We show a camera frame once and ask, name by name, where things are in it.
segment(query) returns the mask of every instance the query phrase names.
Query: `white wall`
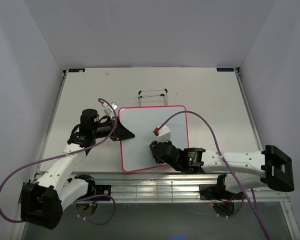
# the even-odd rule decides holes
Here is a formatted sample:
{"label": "white wall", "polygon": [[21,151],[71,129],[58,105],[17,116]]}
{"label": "white wall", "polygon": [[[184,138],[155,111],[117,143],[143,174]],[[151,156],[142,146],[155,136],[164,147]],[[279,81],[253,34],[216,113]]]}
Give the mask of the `white wall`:
{"label": "white wall", "polygon": [[277,0],[242,65],[262,143],[293,160],[293,212],[300,228],[300,0]]}
{"label": "white wall", "polygon": [[61,69],[241,66],[275,0],[24,0]]}
{"label": "white wall", "polygon": [[[61,70],[22,0],[0,0],[0,183],[38,153],[61,82]],[[23,171],[3,189],[1,205],[14,218]],[[0,217],[0,240],[13,224]]]}

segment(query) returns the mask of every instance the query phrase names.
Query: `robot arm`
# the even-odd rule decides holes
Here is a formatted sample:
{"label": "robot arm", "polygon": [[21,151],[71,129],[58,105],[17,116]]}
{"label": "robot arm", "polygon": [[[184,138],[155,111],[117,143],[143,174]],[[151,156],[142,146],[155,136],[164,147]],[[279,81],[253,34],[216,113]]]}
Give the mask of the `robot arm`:
{"label": "robot arm", "polygon": [[[222,157],[218,153],[203,148],[176,148],[170,141],[171,133],[167,126],[156,132],[157,140],[150,144],[152,156],[158,164],[169,164],[176,171],[186,174],[216,174],[217,186],[221,191],[240,192],[240,188]],[[267,145],[264,151],[232,153],[226,152],[223,157],[237,176],[243,181],[246,189],[266,187],[280,192],[291,192],[295,189],[292,160],[275,146]]]}
{"label": "robot arm", "polygon": [[[97,138],[106,137],[114,127],[111,113],[99,119],[98,112],[86,109],[80,117],[80,124],[75,126],[63,151],[52,167],[36,182],[27,182],[21,191],[21,219],[48,229],[54,229],[59,223],[63,211],[80,197],[95,195],[95,182],[89,175],[80,174],[65,185],[78,164],[86,158]],[[134,138],[117,119],[116,129],[110,136],[113,141]]]}

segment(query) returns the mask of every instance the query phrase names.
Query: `white table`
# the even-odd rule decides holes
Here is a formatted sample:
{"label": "white table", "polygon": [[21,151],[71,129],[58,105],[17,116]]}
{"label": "white table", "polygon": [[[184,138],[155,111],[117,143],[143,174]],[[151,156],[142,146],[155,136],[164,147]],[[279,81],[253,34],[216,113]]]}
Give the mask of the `white table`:
{"label": "white table", "polygon": [[[86,68],[68,72],[49,130],[43,158],[62,153],[71,130],[80,122],[84,109],[96,109],[103,116],[98,98],[121,107],[138,106],[140,90],[168,89],[169,105],[184,105],[202,115],[212,126],[224,152],[253,152],[258,149],[241,87],[235,72],[217,72],[216,68],[140,67]],[[162,97],[142,99],[143,106],[163,105]],[[189,146],[215,150],[207,126],[188,114]],[[53,161],[44,162],[47,171]],[[81,162],[76,173],[123,173],[119,142],[106,141],[94,148]],[[171,173],[159,167],[142,173]]]}

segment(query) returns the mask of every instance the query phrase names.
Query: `red frame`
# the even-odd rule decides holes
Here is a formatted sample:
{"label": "red frame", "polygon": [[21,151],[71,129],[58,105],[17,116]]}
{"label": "red frame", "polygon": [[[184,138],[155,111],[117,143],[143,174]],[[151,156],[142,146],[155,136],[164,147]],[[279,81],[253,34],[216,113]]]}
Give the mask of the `red frame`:
{"label": "red frame", "polygon": [[[122,107],[118,111],[118,118],[120,119],[120,111],[123,109],[145,109],[145,108],[167,108],[167,107],[183,107],[184,110],[186,111],[186,107],[184,105],[168,105],[168,106],[126,106]],[[188,148],[189,148],[189,132],[188,132],[188,118],[187,118],[187,113],[185,113],[185,126],[186,126],[186,138],[187,138],[187,143],[188,143]],[[138,172],[146,169],[154,169],[154,168],[160,168],[160,167],[165,167],[168,166],[168,164],[162,164],[158,166],[150,166],[150,167],[145,167],[141,169],[136,169],[136,170],[131,170],[131,171],[126,171],[124,168],[124,156],[123,156],[123,151],[122,151],[122,141],[120,141],[120,154],[121,154],[121,167],[122,170],[125,173],[133,173],[133,172]]]}

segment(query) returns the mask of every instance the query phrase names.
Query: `metal frame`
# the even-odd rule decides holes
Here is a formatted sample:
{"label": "metal frame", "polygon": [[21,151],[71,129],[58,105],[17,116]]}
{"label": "metal frame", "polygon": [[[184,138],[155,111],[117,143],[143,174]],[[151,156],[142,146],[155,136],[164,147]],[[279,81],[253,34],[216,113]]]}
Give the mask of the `metal frame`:
{"label": "metal frame", "polygon": [[[61,93],[67,77],[68,71],[64,71],[58,96],[53,107],[51,119],[44,139],[42,151],[39,159],[42,159],[47,146],[47,139],[51,132],[52,124],[56,115]],[[243,84],[240,79],[240,72],[235,68],[237,82],[242,94],[243,102],[249,117],[255,142],[258,150],[262,150],[262,143],[258,135],[251,110],[248,105],[247,97],[244,92]],[[31,179],[38,179],[42,173],[38,172],[37,165],[32,173]],[[111,195],[117,203],[212,203],[211,200],[200,200],[199,184],[209,185],[216,184],[217,174],[158,174],[158,173],[91,173],[97,184],[107,184],[112,186]],[[252,197],[250,191],[247,191],[249,197]],[[300,240],[300,232],[293,215],[289,197],[284,192],[276,192],[267,187],[255,191],[258,202],[280,202],[288,229],[293,240]],[[20,215],[20,205],[17,210],[17,216]],[[11,239],[21,239],[24,230],[24,223],[16,223],[13,227]]]}

